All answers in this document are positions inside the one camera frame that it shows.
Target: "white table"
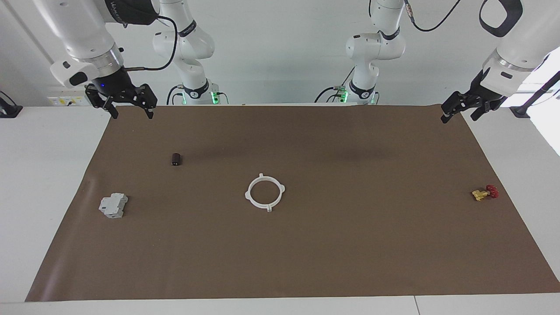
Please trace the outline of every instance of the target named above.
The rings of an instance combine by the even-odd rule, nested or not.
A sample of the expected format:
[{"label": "white table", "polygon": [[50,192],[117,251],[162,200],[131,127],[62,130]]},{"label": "white table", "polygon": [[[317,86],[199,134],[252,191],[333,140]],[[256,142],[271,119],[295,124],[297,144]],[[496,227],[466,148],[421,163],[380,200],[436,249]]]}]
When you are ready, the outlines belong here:
[{"label": "white table", "polygon": [[[0,314],[560,314],[560,294],[22,303],[108,120],[88,107],[0,120]],[[560,157],[507,109],[467,121],[560,277]]]}]

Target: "white circuit breaker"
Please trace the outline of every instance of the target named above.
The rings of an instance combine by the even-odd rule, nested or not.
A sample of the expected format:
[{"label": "white circuit breaker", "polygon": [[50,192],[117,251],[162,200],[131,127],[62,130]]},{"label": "white circuit breaker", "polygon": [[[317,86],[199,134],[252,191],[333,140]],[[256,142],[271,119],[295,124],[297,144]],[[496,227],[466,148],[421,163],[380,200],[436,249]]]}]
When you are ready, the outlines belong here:
[{"label": "white circuit breaker", "polygon": [[128,197],[125,194],[112,193],[111,197],[105,197],[101,200],[99,210],[110,219],[123,217],[124,204],[127,201]]}]

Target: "white wall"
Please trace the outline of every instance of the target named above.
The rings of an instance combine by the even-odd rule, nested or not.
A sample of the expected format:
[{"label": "white wall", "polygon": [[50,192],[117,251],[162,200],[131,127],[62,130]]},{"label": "white wall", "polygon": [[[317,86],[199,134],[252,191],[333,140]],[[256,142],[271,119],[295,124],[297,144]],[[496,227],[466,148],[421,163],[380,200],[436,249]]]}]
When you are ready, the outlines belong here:
[{"label": "white wall", "polygon": [[[9,1],[53,59],[63,53],[31,0],[3,1]],[[372,30],[367,2],[191,0],[189,5],[198,25],[216,42],[215,55],[202,61],[206,73],[228,93],[232,103],[304,103],[313,101],[325,87],[340,84],[352,68],[344,44],[350,36]],[[417,23],[433,26],[453,3],[414,2]],[[461,2],[440,29],[428,34],[414,29],[403,17],[407,50],[401,59],[379,62],[380,103],[433,104],[444,101],[456,89],[468,89],[497,44],[478,22],[481,3]],[[160,66],[166,62],[151,44],[153,34],[166,29],[160,23],[132,25],[126,30],[108,24],[108,29],[125,48],[127,66]],[[38,66],[33,60],[23,65]],[[52,78],[26,77],[44,93],[57,86]],[[172,68],[133,73],[132,78],[137,85],[149,83],[161,103],[169,88],[180,83]]]}]

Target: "valve with red handle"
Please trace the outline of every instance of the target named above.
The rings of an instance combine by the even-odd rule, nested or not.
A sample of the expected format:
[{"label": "valve with red handle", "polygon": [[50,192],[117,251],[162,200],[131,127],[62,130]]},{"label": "valve with red handle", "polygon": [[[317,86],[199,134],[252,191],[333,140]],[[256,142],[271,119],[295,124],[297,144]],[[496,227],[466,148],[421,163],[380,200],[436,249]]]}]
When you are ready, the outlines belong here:
[{"label": "valve with red handle", "polygon": [[494,185],[487,185],[486,190],[483,190],[483,191],[476,190],[476,191],[473,191],[472,194],[477,201],[482,201],[486,197],[496,199],[500,196],[500,192],[498,191],[498,189]]}]

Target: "red valve handle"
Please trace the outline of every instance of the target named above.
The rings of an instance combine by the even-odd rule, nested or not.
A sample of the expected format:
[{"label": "red valve handle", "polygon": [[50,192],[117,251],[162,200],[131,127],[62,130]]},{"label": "red valve handle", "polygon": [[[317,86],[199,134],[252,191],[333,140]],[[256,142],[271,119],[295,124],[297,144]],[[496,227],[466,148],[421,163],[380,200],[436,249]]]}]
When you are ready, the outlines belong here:
[{"label": "red valve handle", "polygon": [[498,189],[494,185],[486,186],[486,190],[490,193],[490,197],[492,199],[496,199],[500,196],[500,193],[499,193]]}]

